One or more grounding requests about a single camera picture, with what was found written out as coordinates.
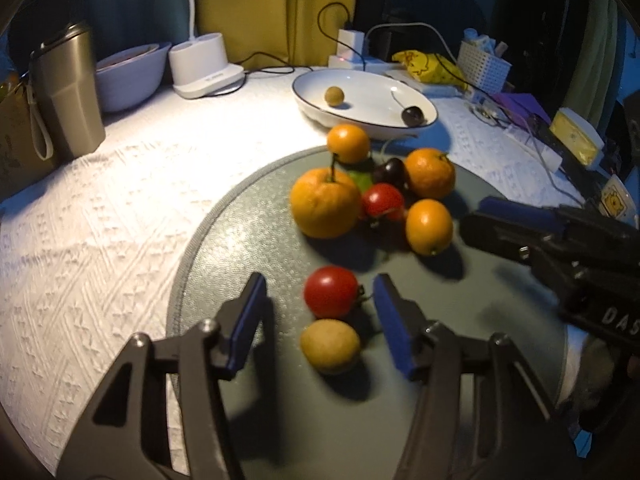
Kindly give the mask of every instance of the white tablecloth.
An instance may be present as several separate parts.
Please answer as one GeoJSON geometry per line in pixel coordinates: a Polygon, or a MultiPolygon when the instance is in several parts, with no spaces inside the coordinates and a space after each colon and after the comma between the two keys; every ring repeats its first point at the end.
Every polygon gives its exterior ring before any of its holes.
{"type": "MultiPolygon", "coordinates": [[[[50,470],[129,336],[164,336],[174,273],[206,213],[258,168],[324,144],[322,128],[299,113],[292,80],[252,76],[235,94],[197,101],[163,89],[108,120],[95,153],[0,205],[0,402],[50,470]]],[[[434,103],[454,162],[513,200],[564,200],[538,161],[461,100],[434,103]]],[[[578,336],[565,389],[579,344],[578,336]]],[[[172,401],[172,451],[183,470],[178,428],[172,401]]]]}

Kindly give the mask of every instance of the white plastic basket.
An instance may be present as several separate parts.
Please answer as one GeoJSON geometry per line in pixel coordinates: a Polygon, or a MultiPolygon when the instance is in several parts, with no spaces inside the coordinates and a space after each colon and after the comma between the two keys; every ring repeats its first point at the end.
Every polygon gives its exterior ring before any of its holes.
{"type": "Polygon", "coordinates": [[[488,94],[502,91],[511,69],[511,63],[487,54],[466,41],[460,46],[458,66],[469,83],[488,94]]]}

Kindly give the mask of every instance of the round placemat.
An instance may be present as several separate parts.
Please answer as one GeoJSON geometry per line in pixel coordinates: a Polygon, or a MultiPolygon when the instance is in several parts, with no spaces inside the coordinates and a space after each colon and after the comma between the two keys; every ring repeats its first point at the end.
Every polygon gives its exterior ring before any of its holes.
{"type": "MultiPolygon", "coordinates": [[[[553,295],[529,269],[468,248],[458,236],[447,251],[422,260],[406,250],[397,231],[374,234],[363,226],[335,240],[306,238],[290,217],[289,190],[305,171],[327,163],[326,150],[316,148],[239,184],[196,231],[172,289],[167,336],[214,316],[252,271],[267,279],[273,319],[261,325],[246,368],[221,384],[247,479],[388,480],[398,464],[417,387],[394,368],[373,305],[365,303],[349,320],[364,345],[352,371],[323,377],[298,348],[300,333],[313,321],[301,298],[303,283],[329,263],[352,269],[369,293],[373,277],[388,272],[404,297],[460,335],[508,333],[555,400],[565,329],[553,295]]],[[[443,200],[455,219],[485,196],[500,196],[474,174],[456,170],[456,190],[443,200]]],[[[469,385],[463,381],[459,449],[468,444],[469,385]]]]}

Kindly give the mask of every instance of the tomato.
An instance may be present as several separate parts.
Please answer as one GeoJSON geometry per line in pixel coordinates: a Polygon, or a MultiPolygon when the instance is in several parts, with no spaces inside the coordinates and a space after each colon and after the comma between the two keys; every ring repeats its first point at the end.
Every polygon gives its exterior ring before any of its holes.
{"type": "Polygon", "coordinates": [[[306,279],[303,295],[316,317],[339,318],[346,316],[358,299],[360,285],[350,270],[326,266],[306,279]]]}
{"type": "Polygon", "coordinates": [[[370,218],[386,217],[399,222],[404,218],[404,197],[391,184],[381,182],[363,193],[362,209],[370,218]]]}

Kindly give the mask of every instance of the pile of fruit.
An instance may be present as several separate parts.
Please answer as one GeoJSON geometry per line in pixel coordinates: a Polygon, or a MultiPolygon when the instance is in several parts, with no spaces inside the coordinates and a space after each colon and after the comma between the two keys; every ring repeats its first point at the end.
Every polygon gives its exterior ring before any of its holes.
{"type": "MultiPolygon", "coordinates": [[[[290,191],[290,211],[303,234],[337,238],[359,222],[371,229],[391,222],[404,229],[409,247],[420,256],[434,256],[450,245],[453,221],[440,200],[453,191],[456,170],[446,153],[419,148],[405,160],[373,164],[369,137],[352,124],[334,126],[326,143],[330,164],[307,171],[290,191]],[[369,170],[363,171],[367,163],[369,170]]],[[[347,269],[323,267],[307,280],[305,303],[318,320],[302,333],[300,346],[318,371],[340,373],[357,359],[360,340],[341,319],[363,296],[347,269]]]]}

